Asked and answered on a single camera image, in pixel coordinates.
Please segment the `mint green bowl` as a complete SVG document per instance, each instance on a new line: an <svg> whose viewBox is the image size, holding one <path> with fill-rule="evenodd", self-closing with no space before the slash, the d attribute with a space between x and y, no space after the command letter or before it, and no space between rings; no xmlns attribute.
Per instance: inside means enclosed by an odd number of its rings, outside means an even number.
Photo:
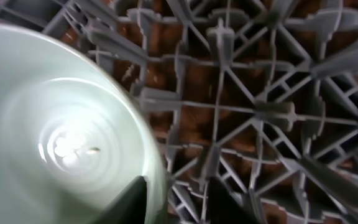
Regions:
<svg viewBox="0 0 358 224"><path fill-rule="evenodd" d="M93 223L137 176L167 221L152 130L117 81L49 36L0 24L0 223Z"/></svg>

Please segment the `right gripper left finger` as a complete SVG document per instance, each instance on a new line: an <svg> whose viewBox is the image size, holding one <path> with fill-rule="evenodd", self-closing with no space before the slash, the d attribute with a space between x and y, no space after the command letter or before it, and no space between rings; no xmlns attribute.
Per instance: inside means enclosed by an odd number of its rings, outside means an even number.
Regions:
<svg viewBox="0 0 358 224"><path fill-rule="evenodd" d="M93 224L144 224L146 206L147 183L143 176L137 176Z"/></svg>

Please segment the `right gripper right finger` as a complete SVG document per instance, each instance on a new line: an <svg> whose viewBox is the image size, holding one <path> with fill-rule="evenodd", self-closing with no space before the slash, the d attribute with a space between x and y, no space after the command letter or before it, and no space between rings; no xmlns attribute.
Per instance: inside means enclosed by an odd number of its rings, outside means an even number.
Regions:
<svg viewBox="0 0 358 224"><path fill-rule="evenodd" d="M209 180L207 217L210 224L258 224L257 219L229 195L217 177Z"/></svg>

